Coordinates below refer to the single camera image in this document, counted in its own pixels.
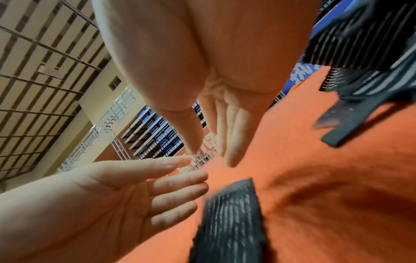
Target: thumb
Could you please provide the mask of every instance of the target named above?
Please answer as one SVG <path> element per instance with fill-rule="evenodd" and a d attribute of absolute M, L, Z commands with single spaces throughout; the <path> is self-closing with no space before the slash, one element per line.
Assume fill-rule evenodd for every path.
<path fill-rule="evenodd" d="M 81 176 L 89 176 L 95 181 L 110 187 L 123 187 L 137 184 L 147 179 L 156 179 L 173 172 L 176 168 L 189 165 L 187 156 L 162 157 L 157 159 L 96 162 L 78 171 Z"/>
<path fill-rule="evenodd" d="M 202 125 L 195 110 L 189 107 L 184 110 L 161 110 L 151 107 L 178 132 L 185 147 L 192 153 L 198 152 L 204 139 Z"/>

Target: hand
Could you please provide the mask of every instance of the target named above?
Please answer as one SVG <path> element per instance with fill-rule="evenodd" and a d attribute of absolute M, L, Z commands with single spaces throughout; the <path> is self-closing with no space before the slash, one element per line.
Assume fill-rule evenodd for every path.
<path fill-rule="evenodd" d="M 204 171 L 186 157 L 98 162 L 0 195 L 0 262 L 113 263 L 193 214 Z"/>
<path fill-rule="evenodd" d="M 321 0 L 93 0 L 124 76 L 189 151 L 197 100 L 220 155 L 236 166 L 308 42 Z"/>

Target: palm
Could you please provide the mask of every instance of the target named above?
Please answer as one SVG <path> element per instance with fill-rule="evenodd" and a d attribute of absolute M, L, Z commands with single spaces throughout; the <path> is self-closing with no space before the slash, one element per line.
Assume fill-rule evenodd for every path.
<path fill-rule="evenodd" d="M 219 153 L 236 166 L 306 47 L 321 3 L 94 0 L 93 6 L 107 49 L 146 103 L 196 152 L 198 100 L 218 134 Z"/>
<path fill-rule="evenodd" d="M 2 236 L 12 233 L 10 244 L 2 246 L 10 252 L 0 255 L 0 259 L 4 257 L 2 262 L 115 262 L 153 235 L 190 216 L 196 210 L 192 201 L 208 190 L 203 183 L 207 178 L 204 172 L 133 184 L 131 179 L 119 181 L 123 171 L 109 179 L 97 169 L 93 174 L 87 170 L 82 176 L 71 174 L 74 172 L 80 171 L 16 189 L 15 196 L 25 202 L 7 201 L 11 203 L 9 209 L 3 209 L 10 210 L 9 222 L 0 215 L 0 221 L 10 226 L 0 231 L 0 243 Z M 7 193 L 0 198 L 7 198 Z M 25 213 L 22 219 L 20 212 Z"/>

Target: blue banner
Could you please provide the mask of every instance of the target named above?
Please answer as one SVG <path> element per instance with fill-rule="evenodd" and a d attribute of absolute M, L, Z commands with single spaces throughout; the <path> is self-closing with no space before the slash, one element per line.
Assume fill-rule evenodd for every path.
<path fill-rule="evenodd" d="M 322 28 L 327 26 L 334 18 L 352 8 L 355 4 L 357 4 L 357 0 L 342 0 L 313 27 L 311 38 Z M 297 63 L 290 74 L 289 80 L 283 87 L 282 92 L 286 95 L 294 85 L 304 81 L 320 68 L 321 66 L 319 65 Z"/>

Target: ceiling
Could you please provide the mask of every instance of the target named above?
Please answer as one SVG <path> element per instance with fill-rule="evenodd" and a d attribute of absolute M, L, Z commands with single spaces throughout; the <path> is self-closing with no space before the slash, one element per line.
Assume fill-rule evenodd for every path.
<path fill-rule="evenodd" d="M 0 0 L 0 182 L 35 167 L 109 60 L 90 0 Z"/>

